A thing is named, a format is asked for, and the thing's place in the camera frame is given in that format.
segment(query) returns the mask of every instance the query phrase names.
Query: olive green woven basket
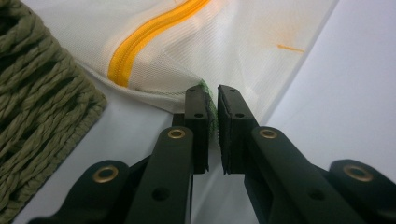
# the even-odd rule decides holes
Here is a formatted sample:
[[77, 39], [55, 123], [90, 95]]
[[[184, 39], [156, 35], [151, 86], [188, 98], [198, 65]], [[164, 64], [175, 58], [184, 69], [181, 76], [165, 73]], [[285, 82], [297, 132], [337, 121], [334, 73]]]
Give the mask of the olive green woven basket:
[[12, 221], [105, 104], [33, 11], [0, 0], [0, 223]]

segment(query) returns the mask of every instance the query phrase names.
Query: orange zipper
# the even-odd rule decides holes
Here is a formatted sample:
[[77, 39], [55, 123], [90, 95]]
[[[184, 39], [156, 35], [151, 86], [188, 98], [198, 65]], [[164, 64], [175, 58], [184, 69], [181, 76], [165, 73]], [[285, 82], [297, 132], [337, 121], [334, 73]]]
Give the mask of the orange zipper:
[[209, 0], [189, 0], [140, 26], [114, 52], [108, 67], [108, 78], [120, 86], [128, 87], [134, 59], [139, 51], [155, 36], [185, 21], [208, 2]]

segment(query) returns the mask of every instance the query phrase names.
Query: round hole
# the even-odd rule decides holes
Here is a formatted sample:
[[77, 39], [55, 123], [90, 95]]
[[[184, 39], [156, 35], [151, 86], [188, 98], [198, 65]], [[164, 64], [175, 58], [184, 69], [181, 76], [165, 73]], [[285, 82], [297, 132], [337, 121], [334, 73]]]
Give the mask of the round hole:
[[154, 191], [152, 191], [151, 196], [155, 201], [162, 202], [162, 201], [165, 201], [166, 199], [168, 199], [169, 196], [171, 196], [171, 193], [170, 193], [169, 189], [156, 188]]
[[113, 165], [108, 165], [101, 167], [99, 170], [97, 170], [95, 174], [93, 174], [92, 178], [96, 183], [103, 184], [113, 180], [118, 174], [119, 169], [117, 169], [117, 167]]
[[269, 129], [261, 130], [260, 135], [264, 138], [276, 138], [277, 137], [277, 133], [272, 130], [269, 130]]
[[317, 201], [323, 201], [325, 199], [324, 193], [320, 189], [311, 189], [308, 191], [308, 196]]
[[373, 180], [373, 175], [362, 167], [348, 164], [344, 166], [344, 173], [349, 175], [351, 178], [359, 180], [361, 182], [370, 182]]
[[168, 133], [168, 137], [175, 138], [175, 139], [182, 138], [185, 135], [186, 135], [186, 133], [180, 129], [174, 129], [174, 130], [169, 131], [169, 133]]

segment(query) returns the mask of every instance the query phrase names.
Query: zippered pouch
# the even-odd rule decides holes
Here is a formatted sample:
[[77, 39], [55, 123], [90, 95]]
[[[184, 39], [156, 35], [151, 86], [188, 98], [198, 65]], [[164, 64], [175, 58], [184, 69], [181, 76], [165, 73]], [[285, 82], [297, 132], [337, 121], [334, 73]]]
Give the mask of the zippered pouch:
[[24, 0], [93, 76], [182, 112], [184, 91], [241, 91], [268, 119], [336, 0]]

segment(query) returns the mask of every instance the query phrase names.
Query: woven basket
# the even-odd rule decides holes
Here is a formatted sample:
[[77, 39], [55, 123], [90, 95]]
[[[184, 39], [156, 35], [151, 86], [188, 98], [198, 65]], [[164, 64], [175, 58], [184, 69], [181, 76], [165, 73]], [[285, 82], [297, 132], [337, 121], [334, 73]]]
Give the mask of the woven basket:
[[0, 0], [0, 223], [19, 213], [105, 104], [34, 12]]

